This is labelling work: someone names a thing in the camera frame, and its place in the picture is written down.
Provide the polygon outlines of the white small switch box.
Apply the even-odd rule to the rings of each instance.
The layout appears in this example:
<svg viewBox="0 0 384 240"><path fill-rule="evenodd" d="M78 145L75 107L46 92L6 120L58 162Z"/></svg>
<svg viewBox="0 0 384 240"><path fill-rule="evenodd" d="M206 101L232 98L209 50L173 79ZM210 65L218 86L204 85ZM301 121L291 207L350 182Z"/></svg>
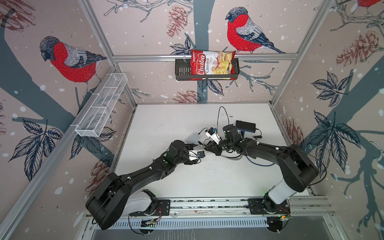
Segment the white small switch box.
<svg viewBox="0 0 384 240"><path fill-rule="evenodd" d="M197 132L193 132L185 139L185 143L197 145L201 141L201 139L202 137Z"/></svg>

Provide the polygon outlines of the black network switch box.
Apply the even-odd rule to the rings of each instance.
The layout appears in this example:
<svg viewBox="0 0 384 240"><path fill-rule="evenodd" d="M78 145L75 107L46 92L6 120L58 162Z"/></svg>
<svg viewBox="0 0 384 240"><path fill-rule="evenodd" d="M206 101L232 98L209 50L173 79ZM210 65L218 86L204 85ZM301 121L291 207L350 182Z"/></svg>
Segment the black network switch box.
<svg viewBox="0 0 384 240"><path fill-rule="evenodd" d="M256 124L255 123L249 123L244 121L236 121L236 128L243 132L250 132L255 133L256 132Z"/></svg>

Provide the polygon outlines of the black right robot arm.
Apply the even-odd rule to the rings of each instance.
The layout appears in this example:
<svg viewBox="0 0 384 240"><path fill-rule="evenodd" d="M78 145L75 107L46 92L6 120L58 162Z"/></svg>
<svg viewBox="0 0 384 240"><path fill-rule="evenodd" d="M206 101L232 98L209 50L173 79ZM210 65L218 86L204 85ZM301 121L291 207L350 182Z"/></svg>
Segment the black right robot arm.
<svg viewBox="0 0 384 240"><path fill-rule="evenodd" d="M263 209L274 214L281 204L296 193L303 192L319 175L318 168L307 154L296 145L274 146L243 137L234 125L223 127L225 139L218 139L216 132L208 130L212 139L205 150L220 156L223 151L234 151L248 158L261 158L279 166L283 179L263 197Z"/></svg>

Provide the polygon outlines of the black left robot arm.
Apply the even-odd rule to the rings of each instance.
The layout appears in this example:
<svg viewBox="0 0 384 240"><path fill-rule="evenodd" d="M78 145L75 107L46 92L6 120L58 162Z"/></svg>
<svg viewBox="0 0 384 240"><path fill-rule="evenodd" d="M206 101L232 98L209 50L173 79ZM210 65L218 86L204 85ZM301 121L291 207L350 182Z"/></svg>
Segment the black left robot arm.
<svg viewBox="0 0 384 240"><path fill-rule="evenodd" d="M99 227L107 230L123 215L129 197L137 190L169 176L179 164L197 164L199 159L191 160L189 155L189 151L197 146L175 140L149 166L120 176L108 174L88 199L87 210Z"/></svg>

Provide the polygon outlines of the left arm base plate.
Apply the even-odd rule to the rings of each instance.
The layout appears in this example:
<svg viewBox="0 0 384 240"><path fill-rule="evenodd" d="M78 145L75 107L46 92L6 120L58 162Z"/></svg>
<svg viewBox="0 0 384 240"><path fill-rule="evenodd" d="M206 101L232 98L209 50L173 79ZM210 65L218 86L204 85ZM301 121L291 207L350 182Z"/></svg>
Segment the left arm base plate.
<svg viewBox="0 0 384 240"><path fill-rule="evenodd" d="M156 206L149 206L148 210L144 212L134 212L129 214L130 217L160 217L160 216L169 216L171 209L171 201L166 200L157 200Z"/></svg>

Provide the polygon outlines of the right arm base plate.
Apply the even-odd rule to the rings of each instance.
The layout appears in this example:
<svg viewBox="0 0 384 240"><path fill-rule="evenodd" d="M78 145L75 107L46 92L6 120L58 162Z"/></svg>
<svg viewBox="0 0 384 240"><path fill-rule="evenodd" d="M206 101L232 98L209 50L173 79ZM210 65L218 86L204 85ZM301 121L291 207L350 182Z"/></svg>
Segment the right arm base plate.
<svg viewBox="0 0 384 240"><path fill-rule="evenodd" d="M275 204L273 201L253 198L247 199L247 202L252 215L289 215L291 213L288 200L283 201L281 204Z"/></svg>

